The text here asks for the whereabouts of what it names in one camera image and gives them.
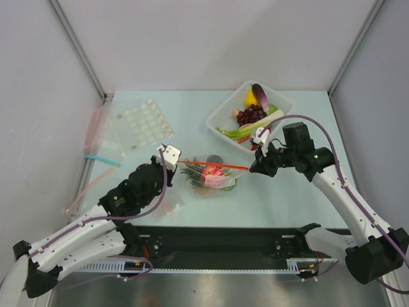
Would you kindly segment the aluminium frame post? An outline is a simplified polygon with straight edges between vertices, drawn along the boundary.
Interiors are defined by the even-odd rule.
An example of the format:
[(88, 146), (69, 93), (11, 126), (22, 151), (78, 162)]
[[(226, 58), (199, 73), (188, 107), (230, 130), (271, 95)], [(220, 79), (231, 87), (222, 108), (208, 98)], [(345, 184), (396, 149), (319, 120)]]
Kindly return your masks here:
[(93, 68), (93, 65), (91, 64), (79, 38), (77, 37), (77, 34), (75, 33), (74, 28), (72, 27), (68, 17), (66, 16), (62, 5), (57, 0), (46, 0), (46, 3), (49, 5), (51, 12), (53, 13), (57, 23), (59, 24), (63, 34), (65, 35), (68, 44), (72, 48), (93, 89), (96, 91), (99, 99), (102, 102), (105, 102), (107, 94), (103, 89), (103, 86), (95, 72), (95, 69)]
[(341, 66), (339, 67), (327, 93), (329, 99), (331, 99), (335, 92), (337, 91), (339, 85), (342, 83), (343, 79), (345, 78), (346, 74), (348, 73), (351, 65), (353, 64), (356, 56), (359, 53), (359, 50), (362, 48), (369, 32), (373, 28), (376, 20), (380, 16), (383, 7), (386, 4), (386, 0), (376, 0), (374, 1), (369, 13), (367, 14), (362, 26), (360, 27), (354, 41), (349, 48)]

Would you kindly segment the red toy apple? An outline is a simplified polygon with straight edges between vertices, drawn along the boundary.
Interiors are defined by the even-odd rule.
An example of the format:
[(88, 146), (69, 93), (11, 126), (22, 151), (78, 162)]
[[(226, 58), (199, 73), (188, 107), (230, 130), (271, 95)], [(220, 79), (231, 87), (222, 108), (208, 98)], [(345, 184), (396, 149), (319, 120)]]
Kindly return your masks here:
[(217, 189), (223, 179), (223, 169), (216, 166), (205, 166), (201, 172), (201, 181), (208, 188)]

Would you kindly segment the yellow toy pear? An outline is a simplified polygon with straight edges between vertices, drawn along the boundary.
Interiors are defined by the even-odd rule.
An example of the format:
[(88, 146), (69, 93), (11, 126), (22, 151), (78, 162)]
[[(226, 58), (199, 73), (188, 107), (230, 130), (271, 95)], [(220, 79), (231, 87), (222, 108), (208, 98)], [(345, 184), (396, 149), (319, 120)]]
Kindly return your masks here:
[(258, 105), (258, 101), (255, 95), (253, 94), (252, 88), (250, 88), (244, 98), (244, 106), (246, 108), (249, 108), (251, 106), (257, 106), (257, 105)]

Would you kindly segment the clear cream-dotted zip bag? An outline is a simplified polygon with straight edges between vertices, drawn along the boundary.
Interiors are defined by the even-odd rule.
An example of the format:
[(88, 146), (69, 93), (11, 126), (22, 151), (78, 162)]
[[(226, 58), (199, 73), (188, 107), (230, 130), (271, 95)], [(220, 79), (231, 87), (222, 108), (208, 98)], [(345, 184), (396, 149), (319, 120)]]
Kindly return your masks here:
[(152, 98), (115, 102), (108, 127), (123, 157), (174, 136), (169, 121)]

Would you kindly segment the right aluminium frame post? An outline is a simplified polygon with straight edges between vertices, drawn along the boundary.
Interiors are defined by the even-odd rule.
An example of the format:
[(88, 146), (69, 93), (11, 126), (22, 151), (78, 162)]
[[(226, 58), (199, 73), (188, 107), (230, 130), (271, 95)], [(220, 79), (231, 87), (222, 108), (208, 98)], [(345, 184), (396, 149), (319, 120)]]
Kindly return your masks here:
[(343, 79), (345, 78), (346, 74), (348, 73), (351, 65), (353, 64), (356, 56), (359, 53), (359, 50), (362, 48), (369, 32), (373, 28), (376, 20), (380, 16), (383, 7), (386, 4), (386, 0), (376, 0), (374, 1), (369, 13), (367, 14), (362, 26), (360, 27), (354, 41), (349, 48), (341, 66), (339, 67), (327, 93), (329, 99), (331, 99), (335, 92), (337, 91), (339, 85), (342, 83)]

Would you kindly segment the purple toy eggplant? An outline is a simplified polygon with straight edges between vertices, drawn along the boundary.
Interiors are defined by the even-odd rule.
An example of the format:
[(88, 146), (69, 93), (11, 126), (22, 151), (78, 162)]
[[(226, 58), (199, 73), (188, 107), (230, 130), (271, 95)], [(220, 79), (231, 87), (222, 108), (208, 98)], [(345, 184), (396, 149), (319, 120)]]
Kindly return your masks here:
[(266, 113), (269, 114), (270, 113), (270, 104), (268, 102), (268, 98), (267, 95), (264, 91), (264, 89), (262, 88), (262, 86), (258, 83), (254, 83), (252, 84), (252, 92), (254, 97), (256, 98), (258, 105), (262, 108), (262, 110)]

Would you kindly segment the dark toy grapes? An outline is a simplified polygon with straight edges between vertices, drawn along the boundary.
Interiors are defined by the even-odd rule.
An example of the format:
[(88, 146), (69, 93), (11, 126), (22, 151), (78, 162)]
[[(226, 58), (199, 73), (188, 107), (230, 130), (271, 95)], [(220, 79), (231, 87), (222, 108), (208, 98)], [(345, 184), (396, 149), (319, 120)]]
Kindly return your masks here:
[(236, 118), (236, 121), (241, 127), (245, 124), (255, 123), (266, 116), (267, 114), (262, 110), (260, 106), (251, 106), (243, 111), (240, 111), (239, 115)]

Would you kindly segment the left aluminium frame post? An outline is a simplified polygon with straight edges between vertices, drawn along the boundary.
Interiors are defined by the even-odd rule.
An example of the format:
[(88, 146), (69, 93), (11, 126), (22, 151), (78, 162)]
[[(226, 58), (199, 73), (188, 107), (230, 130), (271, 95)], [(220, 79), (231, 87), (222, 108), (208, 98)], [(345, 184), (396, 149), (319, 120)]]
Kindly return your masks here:
[(51, 12), (53, 13), (57, 23), (59, 24), (63, 34), (65, 35), (68, 44), (72, 48), (93, 89), (96, 91), (99, 99), (102, 102), (105, 102), (107, 94), (103, 89), (103, 86), (95, 72), (95, 69), (93, 68), (93, 65), (91, 64), (79, 38), (77, 37), (77, 34), (75, 33), (74, 28), (72, 27), (68, 17), (66, 16), (62, 5), (57, 0), (46, 0), (46, 3), (49, 5)]

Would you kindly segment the white perforated plastic basket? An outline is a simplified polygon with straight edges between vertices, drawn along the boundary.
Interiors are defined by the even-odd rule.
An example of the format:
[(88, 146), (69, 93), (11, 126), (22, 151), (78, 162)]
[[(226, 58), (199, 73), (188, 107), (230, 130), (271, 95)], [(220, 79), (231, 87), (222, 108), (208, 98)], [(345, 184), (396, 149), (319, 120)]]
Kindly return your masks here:
[(256, 81), (246, 81), (208, 117), (206, 126), (230, 145), (251, 153), (252, 131), (294, 110), (295, 104), (284, 95)]

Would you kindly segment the green toy celery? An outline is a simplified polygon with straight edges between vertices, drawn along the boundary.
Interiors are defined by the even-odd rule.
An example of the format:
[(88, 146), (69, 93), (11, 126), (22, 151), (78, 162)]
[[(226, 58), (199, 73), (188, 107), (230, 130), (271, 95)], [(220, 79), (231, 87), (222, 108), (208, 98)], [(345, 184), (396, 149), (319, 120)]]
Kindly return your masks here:
[(237, 139), (242, 139), (242, 138), (246, 138), (247, 136), (250, 136), (254, 129), (258, 129), (260, 127), (265, 127), (265, 126), (266, 126), (266, 123), (260, 120), (252, 124), (245, 124), (244, 126), (241, 126), (239, 129), (236, 129), (236, 130), (222, 130), (218, 127), (216, 127), (215, 129), (218, 132), (220, 132), (222, 135), (225, 135), (228, 138), (236, 141)]

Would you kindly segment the orange toy pineapple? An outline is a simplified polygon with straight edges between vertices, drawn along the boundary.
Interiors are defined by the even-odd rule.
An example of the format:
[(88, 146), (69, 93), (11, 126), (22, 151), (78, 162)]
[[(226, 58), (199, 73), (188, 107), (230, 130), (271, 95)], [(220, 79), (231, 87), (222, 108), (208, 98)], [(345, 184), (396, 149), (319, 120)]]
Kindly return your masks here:
[(236, 172), (229, 168), (219, 166), (217, 167), (222, 168), (224, 171), (224, 179), (220, 183), (220, 186), (217, 189), (205, 187), (201, 181), (201, 172), (204, 167), (205, 166), (202, 165), (187, 164), (184, 168), (182, 168), (180, 173), (185, 175), (186, 181), (190, 182), (191, 186), (195, 188), (201, 188), (204, 190), (230, 191), (236, 187)]

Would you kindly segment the clear red-zipper zip bag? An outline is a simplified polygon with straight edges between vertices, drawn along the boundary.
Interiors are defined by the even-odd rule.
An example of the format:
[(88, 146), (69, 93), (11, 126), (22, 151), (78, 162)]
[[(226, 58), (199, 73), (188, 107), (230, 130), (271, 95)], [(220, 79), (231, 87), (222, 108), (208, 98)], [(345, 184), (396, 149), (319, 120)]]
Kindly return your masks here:
[(231, 164), (219, 155), (202, 155), (178, 161), (185, 185), (200, 196), (219, 196), (236, 189), (249, 167)]

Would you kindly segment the clear pink-dotted zip bag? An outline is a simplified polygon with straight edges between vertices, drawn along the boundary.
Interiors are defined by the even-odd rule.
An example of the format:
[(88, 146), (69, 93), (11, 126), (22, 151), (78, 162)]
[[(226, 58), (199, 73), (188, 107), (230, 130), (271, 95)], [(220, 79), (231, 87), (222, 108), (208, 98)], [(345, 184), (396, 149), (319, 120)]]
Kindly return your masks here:
[(153, 217), (157, 221), (161, 221), (165, 218), (175, 215), (185, 206), (185, 203), (178, 195), (166, 196), (162, 203), (153, 212)]

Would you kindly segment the white toy radish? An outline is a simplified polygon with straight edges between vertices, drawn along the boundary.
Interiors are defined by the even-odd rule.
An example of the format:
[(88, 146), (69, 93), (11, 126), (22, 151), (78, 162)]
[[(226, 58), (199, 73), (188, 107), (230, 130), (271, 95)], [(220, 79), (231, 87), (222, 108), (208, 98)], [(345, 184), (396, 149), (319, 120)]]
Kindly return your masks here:
[(273, 112), (272, 114), (264, 117), (261, 120), (258, 120), (255, 123), (246, 124), (244, 126), (241, 126), (239, 128), (239, 131), (245, 131), (245, 130), (248, 130), (248, 129), (254, 129), (254, 128), (258, 128), (258, 127), (261, 127), (261, 126), (268, 125), (270, 122), (272, 122), (272, 121), (274, 121), (274, 120), (276, 120), (278, 118), (281, 118), (283, 116), (284, 116), (284, 112), (282, 110), (278, 109), (275, 112)]

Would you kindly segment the beige toy garlic bulb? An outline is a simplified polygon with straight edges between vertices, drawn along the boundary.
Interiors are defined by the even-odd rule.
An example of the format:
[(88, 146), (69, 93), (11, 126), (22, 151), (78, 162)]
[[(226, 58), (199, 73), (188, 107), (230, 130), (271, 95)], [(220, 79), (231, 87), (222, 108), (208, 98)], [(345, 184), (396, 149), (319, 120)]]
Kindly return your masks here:
[(237, 118), (237, 116), (239, 115), (240, 110), (239, 109), (235, 109), (232, 113), (231, 113), (231, 117), (232, 118)]

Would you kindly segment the red toy chili pepper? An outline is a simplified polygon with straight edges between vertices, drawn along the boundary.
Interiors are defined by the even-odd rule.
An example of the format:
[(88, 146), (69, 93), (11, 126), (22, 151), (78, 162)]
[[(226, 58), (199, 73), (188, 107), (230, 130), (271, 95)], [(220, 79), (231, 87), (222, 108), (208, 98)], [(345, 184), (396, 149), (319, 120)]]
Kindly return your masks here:
[(266, 150), (270, 142), (270, 129), (265, 129), (264, 127), (254, 129), (251, 133), (250, 142), (252, 150), (256, 150), (259, 147)]

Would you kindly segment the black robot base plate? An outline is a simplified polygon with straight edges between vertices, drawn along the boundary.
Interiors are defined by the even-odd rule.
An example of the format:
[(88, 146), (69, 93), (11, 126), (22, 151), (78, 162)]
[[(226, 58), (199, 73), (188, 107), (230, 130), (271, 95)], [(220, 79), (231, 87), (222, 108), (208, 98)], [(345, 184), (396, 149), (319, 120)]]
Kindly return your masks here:
[(319, 262), (322, 253), (306, 246), (295, 228), (202, 228), (136, 226), (126, 239), (127, 256), (147, 256), (165, 263), (174, 259), (204, 262), (267, 263), (271, 260), (306, 258)]

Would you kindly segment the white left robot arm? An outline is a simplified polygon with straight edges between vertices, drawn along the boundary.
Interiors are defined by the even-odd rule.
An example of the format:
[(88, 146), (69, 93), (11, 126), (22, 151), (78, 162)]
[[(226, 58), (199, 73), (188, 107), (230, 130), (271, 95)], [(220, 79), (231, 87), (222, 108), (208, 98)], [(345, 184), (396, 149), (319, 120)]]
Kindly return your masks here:
[(75, 221), (38, 242), (21, 240), (13, 246), (16, 261), (26, 261), (22, 289), (28, 298), (46, 294), (79, 267), (139, 252), (141, 241), (131, 221), (159, 207), (178, 169), (178, 153), (169, 147), (158, 152)]

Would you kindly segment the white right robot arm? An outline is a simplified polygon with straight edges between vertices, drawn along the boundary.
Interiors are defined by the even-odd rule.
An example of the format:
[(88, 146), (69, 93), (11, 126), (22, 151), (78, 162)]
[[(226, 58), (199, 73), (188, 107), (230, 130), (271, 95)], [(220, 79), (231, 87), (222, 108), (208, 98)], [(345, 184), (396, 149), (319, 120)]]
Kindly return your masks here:
[(279, 168), (295, 168), (319, 189), (348, 226), (350, 236), (330, 232), (318, 224), (300, 229), (295, 250), (301, 256), (315, 251), (339, 260), (361, 284), (367, 284), (408, 263), (408, 234), (393, 229), (349, 185), (333, 153), (319, 148), (298, 153), (294, 148), (256, 147), (252, 173), (273, 177)]

